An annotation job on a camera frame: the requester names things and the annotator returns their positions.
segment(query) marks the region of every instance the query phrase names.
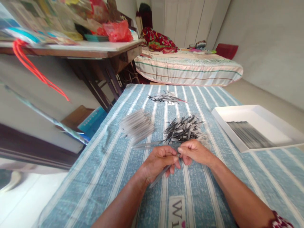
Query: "white tray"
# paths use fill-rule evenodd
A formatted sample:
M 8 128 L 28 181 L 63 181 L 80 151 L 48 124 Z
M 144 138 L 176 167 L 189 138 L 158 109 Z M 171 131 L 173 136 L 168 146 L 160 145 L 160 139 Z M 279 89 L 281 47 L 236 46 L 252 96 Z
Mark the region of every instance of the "white tray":
M 304 134 L 260 105 L 214 108 L 212 114 L 235 146 L 242 152 L 293 147 L 304 144 Z M 247 121 L 262 135 L 277 145 L 271 148 L 249 149 L 227 122 Z

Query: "green container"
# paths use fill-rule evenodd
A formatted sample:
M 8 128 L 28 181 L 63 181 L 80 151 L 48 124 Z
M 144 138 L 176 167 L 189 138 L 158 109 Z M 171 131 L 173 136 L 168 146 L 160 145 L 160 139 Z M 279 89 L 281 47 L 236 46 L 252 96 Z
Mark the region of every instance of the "green container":
M 109 41 L 108 36 L 98 36 L 98 35 L 90 35 L 90 34 L 85 34 L 85 37 L 88 41 L 91 42 L 105 42 Z

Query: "striped bedsheet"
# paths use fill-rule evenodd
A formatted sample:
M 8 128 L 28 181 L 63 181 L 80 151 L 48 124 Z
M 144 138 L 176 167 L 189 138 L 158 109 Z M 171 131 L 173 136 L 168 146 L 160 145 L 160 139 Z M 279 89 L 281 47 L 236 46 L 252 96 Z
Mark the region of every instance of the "striped bedsheet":
M 147 98 L 162 90 L 188 103 L 158 104 Z M 295 227 L 304 227 L 304 153 L 298 148 L 239 153 L 211 114 L 214 107 L 233 105 L 241 104 L 221 87 L 128 85 L 36 225 L 94 223 L 151 152 L 132 150 L 130 141 L 120 138 L 121 119 L 142 108 L 152 115 L 156 130 L 141 143 L 162 140 L 168 122 L 176 117 L 199 116 L 205 121 L 202 131 L 209 136 L 211 151 L 272 210 Z M 177 214 L 182 221 L 175 227 L 236 227 L 209 168 L 195 162 L 147 189 L 133 225 L 172 227 Z
M 169 85 L 226 86 L 239 80 L 243 67 L 216 54 L 178 51 L 173 54 L 142 51 L 152 58 L 135 58 L 136 70 L 145 78 Z

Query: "tablecloth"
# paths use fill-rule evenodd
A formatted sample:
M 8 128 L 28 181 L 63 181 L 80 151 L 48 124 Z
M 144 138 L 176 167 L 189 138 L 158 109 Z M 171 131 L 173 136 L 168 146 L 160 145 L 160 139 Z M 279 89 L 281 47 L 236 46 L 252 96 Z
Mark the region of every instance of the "tablecloth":
M 188 103 L 168 105 L 147 98 L 163 90 Z M 90 227 L 95 222 L 151 152 L 132 150 L 119 130 L 123 117 L 142 108 L 151 114 L 156 130 L 141 143 L 162 140 L 174 118 L 197 115 L 205 121 L 202 131 L 209 136 L 211 151 L 272 210 L 304 227 L 304 153 L 298 148 L 239 153 L 211 114 L 214 107 L 233 105 L 241 104 L 221 87 L 128 85 L 36 225 Z M 174 199 L 182 201 L 173 206 Z M 133 225 L 172 227 L 176 215 L 183 224 L 175 227 L 236 226 L 209 168 L 196 162 L 147 189 Z

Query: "red floral cloth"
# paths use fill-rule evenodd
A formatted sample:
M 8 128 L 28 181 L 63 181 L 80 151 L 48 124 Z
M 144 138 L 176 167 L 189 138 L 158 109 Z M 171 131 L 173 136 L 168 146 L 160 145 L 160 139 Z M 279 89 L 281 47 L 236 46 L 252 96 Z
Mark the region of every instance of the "red floral cloth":
M 177 46 L 173 41 L 153 29 L 146 27 L 142 30 L 142 36 L 144 37 L 148 47 L 154 51 L 170 50 L 169 52 L 177 52 Z
M 293 228 L 294 226 L 287 220 L 278 215 L 276 211 L 272 211 L 275 215 L 275 221 L 272 222 L 273 228 Z

